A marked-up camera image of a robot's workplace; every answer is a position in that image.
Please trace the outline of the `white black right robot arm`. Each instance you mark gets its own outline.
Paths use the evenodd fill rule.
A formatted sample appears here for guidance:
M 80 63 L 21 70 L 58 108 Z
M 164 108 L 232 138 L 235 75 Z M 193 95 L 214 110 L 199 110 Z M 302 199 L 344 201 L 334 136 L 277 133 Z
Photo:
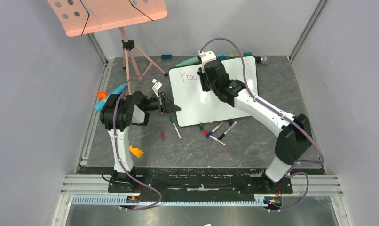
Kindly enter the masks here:
M 276 137 L 275 157 L 263 173 L 262 187 L 276 191 L 281 179 L 294 163 L 311 147 L 311 126 L 307 116 L 294 116 L 281 111 L 246 88 L 246 83 L 229 77 L 220 60 L 203 63 L 198 70 L 202 90 L 239 109 L 266 126 Z

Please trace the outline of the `white whiteboard black frame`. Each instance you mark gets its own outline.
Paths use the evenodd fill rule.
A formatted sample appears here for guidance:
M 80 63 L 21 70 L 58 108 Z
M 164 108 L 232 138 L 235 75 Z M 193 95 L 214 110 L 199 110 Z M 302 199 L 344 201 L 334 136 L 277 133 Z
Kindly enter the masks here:
M 245 74 L 249 88 L 258 94 L 257 61 L 255 56 L 245 56 Z M 230 79 L 244 82 L 240 58 L 222 60 Z M 181 108 L 176 112 L 180 127 L 205 124 L 250 116 L 249 114 L 221 102 L 209 91 L 204 92 L 197 74 L 201 64 L 171 68 L 168 72 L 173 102 Z

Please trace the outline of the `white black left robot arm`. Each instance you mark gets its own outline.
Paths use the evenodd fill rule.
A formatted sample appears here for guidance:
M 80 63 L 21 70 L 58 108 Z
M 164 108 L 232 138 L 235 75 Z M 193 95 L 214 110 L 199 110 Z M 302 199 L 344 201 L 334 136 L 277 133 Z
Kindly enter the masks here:
M 129 144 L 130 126 L 147 126 L 150 111 L 158 110 L 160 114 L 180 111 L 181 108 L 168 99 L 165 92 L 147 97 L 136 91 L 125 97 L 110 94 L 100 111 L 100 121 L 108 131 L 114 154 L 114 171 L 131 172 L 134 162 Z

